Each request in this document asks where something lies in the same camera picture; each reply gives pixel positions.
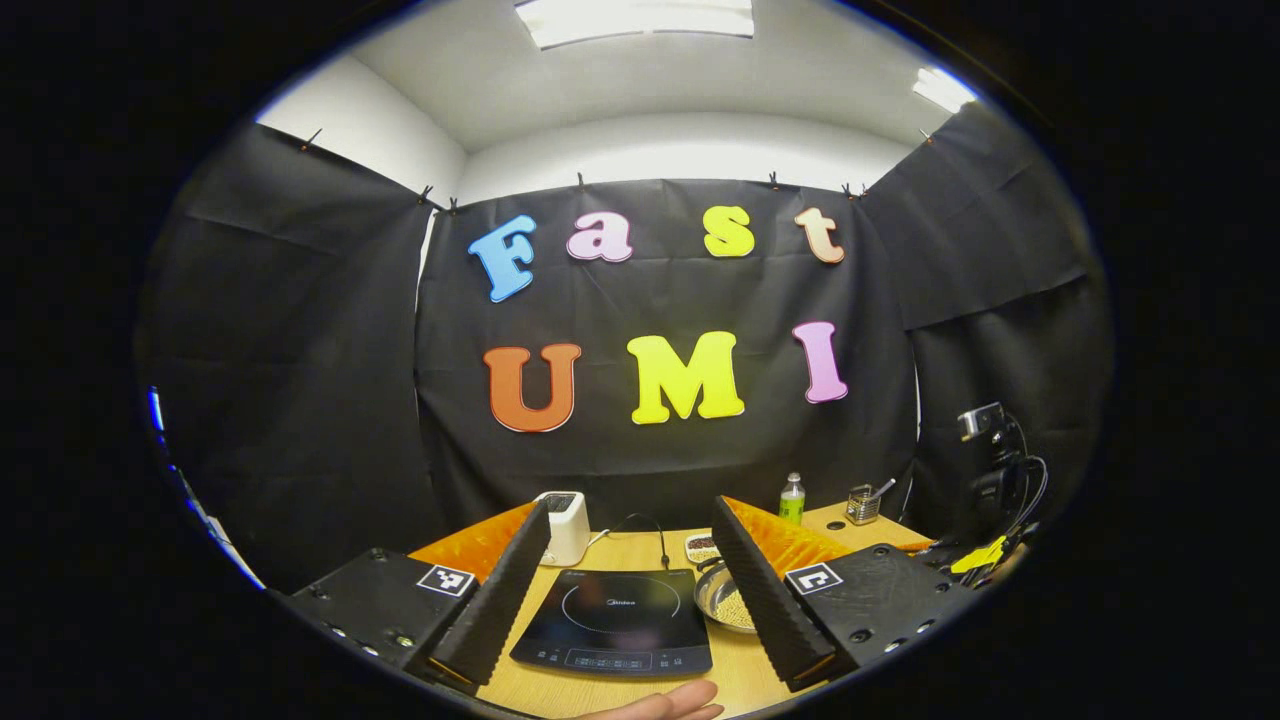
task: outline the orange letter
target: orange letter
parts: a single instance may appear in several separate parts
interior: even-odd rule
[[[582,356],[576,345],[548,345],[543,360],[552,368],[552,401],[541,410],[525,406],[524,347],[494,347],[484,354],[489,365],[489,407],[504,428],[517,433],[545,433],[568,421],[573,414],[573,360]]]
[[[823,218],[822,210],[809,208],[796,215],[796,224],[804,225],[804,234],[809,238],[809,250],[823,263],[840,263],[845,259],[845,249],[831,243],[827,231],[836,229],[836,220]]]

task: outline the black curtain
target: black curtain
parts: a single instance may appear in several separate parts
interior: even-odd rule
[[[138,331],[169,450],[268,585],[439,536],[413,393],[429,206],[250,124],[184,188]]]
[[[704,246],[703,214],[741,206],[755,238],[741,258]],[[846,251],[827,264],[810,251],[795,217],[808,208],[836,223]],[[621,263],[566,251],[575,220],[613,211],[631,223],[632,255]],[[527,214],[532,283],[493,302],[490,281],[468,245]],[[419,301],[417,387],[440,503],[453,525],[474,523],[550,489],[582,491],[591,525],[646,512],[663,527],[705,527],[712,501],[728,493],[777,507],[788,471],[809,506],[846,497],[851,486],[902,477],[915,442],[915,389],[906,333],[884,250],[859,204],[840,192],[737,181],[636,181],[530,192],[436,218]],[[829,322],[849,393],[809,404],[805,354],[791,334]],[[627,342],[666,337],[689,361],[699,337],[732,332],[733,374],[746,409],[733,418],[636,425],[637,361]],[[499,346],[524,347],[525,404],[543,407],[549,372],[540,351],[576,343],[575,409],[547,433],[516,433],[489,407],[489,368]],[[905,489],[893,488],[897,497]],[[644,529],[636,523],[636,529]]]
[[[940,537],[973,519],[969,484],[992,452],[987,437],[963,443],[956,416],[997,401],[1050,468],[1037,515],[1057,512],[1084,478],[1114,354],[1102,269],[1052,165],[970,104],[863,206],[890,256],[919,372],[906,524]]]

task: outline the fluorescent light panel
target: fluorescent light panel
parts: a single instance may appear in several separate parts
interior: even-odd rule
[[[644,32],[751,37],[751,0],[532,0],[516,6],[540,49]]]
[[[961,105],[977,100],[968,87],[942,70],[920,68],[915,77],[911,90],[948,113],[959,113]]]

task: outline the pink letter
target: pink letter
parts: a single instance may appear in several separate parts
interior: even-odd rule
[[[573,258],[579,260],[604,258],[609,263],[621,263],[631,256],[631,246],[627,245],[631,223],[622,215],[588,213],[573,220],[573,225],[581,232],[573,233],[564,243]]]
[[[804,398],[818,404],[849,395],[849,386],[840,382],[836,355],[831,350],[831,336],[836,334],[836,325],[804,323],[796,325],[791,334],[804,346],[804,356],[809,361],[809,391],[804,393]]]

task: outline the ceiling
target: ceiling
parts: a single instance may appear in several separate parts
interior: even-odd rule
[[[906,145],[950,114],[911,92],[928,64],[823,0],[754,0],[755,37],[658,33],[539,50],[513,0],[425,3],[352,54],[467,152],[646,113],[786,115]]]

